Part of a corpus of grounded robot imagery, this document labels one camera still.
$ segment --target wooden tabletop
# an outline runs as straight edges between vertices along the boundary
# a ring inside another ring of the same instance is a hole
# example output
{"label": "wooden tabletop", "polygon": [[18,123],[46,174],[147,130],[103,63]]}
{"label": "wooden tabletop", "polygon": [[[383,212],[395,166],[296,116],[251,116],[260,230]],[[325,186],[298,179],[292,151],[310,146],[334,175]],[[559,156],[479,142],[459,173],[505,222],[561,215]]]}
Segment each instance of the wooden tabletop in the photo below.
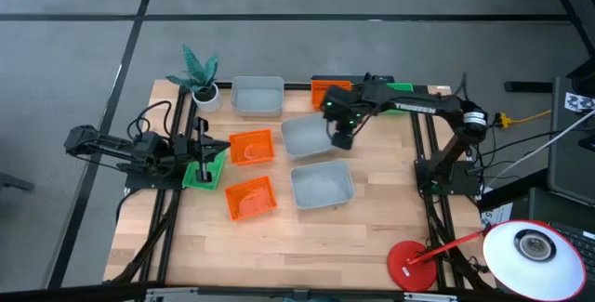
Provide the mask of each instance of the wooden tabletop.
{"label": "wooden tabletop", "polygon": [[[284,150],[281,122],[312,112],[310,91],[286,90],[278,118],[238,117],[231,109],[230,89],[221,89],[223,106],[201,114],[209,122],[207,135],[229,135],[271,129],[275,158],[270,163],[237,166],[229,155],[216,191],[182,192],[166,283],[188,286],[310,287],[342,289],[400,289],[389,277],[386,257],[401,241],[424,243],[428,222],[418,197],[413,161],[416,144],[408,113],[373,117],[353,142],[353,149],[301,161]],[[448,87],[430,86],[448,93]],[[178,87],[155,81],[151,100],[175,104]],[[188,106],[190,96],[185,101]],[[165,108],[148,114],[155,131],[163,134]],[[425,122],[420,117],[425,136]],[[452,136],[448,124],[435,118],[442,147]],[[430,156],[427,136],[424,138]],[[346,204],[301,210],[294,203],[290,171],[304,164],[334,159],[350,167],[356,194]],[[278,207],[246,220],[231,221],[225,189],[252,178],[269,176]],[[155,190],[141,190],[122,207],[104,278],[118,275],[147,238]],[[450,196],[456,236],[481,227],[476,207],[464,196]],[[467,257],[481,257],[481,241],[460,246]],[[156,277],[160,245],[153,254],[150,278]],[[448,264],[447,281],[452,283]],[[493,284],[491,276],[484,276]]]}

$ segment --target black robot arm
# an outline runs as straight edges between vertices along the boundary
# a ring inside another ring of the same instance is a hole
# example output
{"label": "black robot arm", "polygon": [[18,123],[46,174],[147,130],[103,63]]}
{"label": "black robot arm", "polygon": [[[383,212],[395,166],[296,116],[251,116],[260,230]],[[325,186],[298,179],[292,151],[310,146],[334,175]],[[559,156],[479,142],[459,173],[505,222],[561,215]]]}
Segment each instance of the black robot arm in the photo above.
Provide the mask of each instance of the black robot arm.
{"label": "black robot arm", "polygon": [[205,134],[208,121],[203,118],[194,119],[193,129],[198,132],[198,139],[182,135],[163,137],[145,131],[128,140],[103,135],[92,125],[79,125],[71,130],[64,147],[66,153],[74,157],[101,153],[126,160],[116,166],[128,174],[127,187],[177,189],[181,187],[186,167],[192,162],[199,163],[196,181],[210,182],[212,177],[206,164],[230,147],[229,142]]}
{"label": "black robot arm", "polygon": [[[431,160],[416,161],[418,187],[424,191],[437,184],[439,189],[450,194],[479,192],[476,177],[466,176],[472,165],[458,162],[469,145],[477,145],[485,139],[487,113],[475,103],[454,95],[397,91],[367,73],[363,83],[352,90],[331,86],[320,108],[329,125],[335,123],[336,132],[332,136],[328,132],[332,144],[344,150],[351,149],[353,139],[365,123],[380,112],[400,110],[442,117],[454,135],[441,151],[432,154]],[[461,173],[463,176],[457,177],[457,182],[463,184],[454,185],[455,176]]]}

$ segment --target red lamp base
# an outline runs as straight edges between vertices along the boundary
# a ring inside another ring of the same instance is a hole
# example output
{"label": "red lamp base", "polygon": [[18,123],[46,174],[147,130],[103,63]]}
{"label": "red lamp base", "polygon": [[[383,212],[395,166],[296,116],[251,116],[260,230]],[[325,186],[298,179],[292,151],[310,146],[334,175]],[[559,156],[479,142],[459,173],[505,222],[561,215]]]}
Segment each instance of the red lamp base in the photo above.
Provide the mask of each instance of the red lamp base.
{"label": "red lamp base", "polygon": [[389,275],[407,292],[425,292],[436,281],[438,270],[434,259],[407,265],[409,260],[418,257],[425,250],[426,246],[412,241],[397,243],[390,249],[387,258]]}

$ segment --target gray bin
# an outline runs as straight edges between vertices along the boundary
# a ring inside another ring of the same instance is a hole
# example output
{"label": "gray bin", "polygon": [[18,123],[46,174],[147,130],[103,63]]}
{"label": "gray bin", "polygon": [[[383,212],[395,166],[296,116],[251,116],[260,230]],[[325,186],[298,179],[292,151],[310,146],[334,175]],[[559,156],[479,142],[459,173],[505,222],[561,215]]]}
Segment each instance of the gray bin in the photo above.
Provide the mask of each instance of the gray bin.
{"label": "gray bin", "polygon": [[291,170],[291,186],[299,209],[342,204],[355,196],[350,168],[343,161],[296,167]]}
{"label": "gray bin", "polygon": [[321,112],[281,123],[281,133],[287,154],[303,158],[333,150],[326,134],[326,120]]}
{"label": "gray bin", "polygon": [[231,106],[238,116],[281,115],[284,80],[277,76],[237,76],[231,85]]}

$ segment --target orange bin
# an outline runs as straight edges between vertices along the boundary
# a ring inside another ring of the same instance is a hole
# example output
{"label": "orange bin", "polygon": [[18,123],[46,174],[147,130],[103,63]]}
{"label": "orange bin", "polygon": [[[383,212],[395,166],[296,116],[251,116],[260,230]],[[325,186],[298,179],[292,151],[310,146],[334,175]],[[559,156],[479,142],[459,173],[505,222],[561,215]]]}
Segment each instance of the orange bin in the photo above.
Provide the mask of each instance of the orange bin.
{"label": "orange bin", "polygon": [[351,90],[351,82],[344,80],[312,80],[312,107],[320,110],[320,104],[323,102],[324,94],[328,87],[335,85],[347,90]]}
{"label": "orange bin", "polygon": [[259,177],[225,190],[232,220],[256,216],[277,207],[269,177]]}
{"label": "orange bin", "polygon": [[275,156],[270,129],[232,134],[230,143],[232,164],[265,163]]}

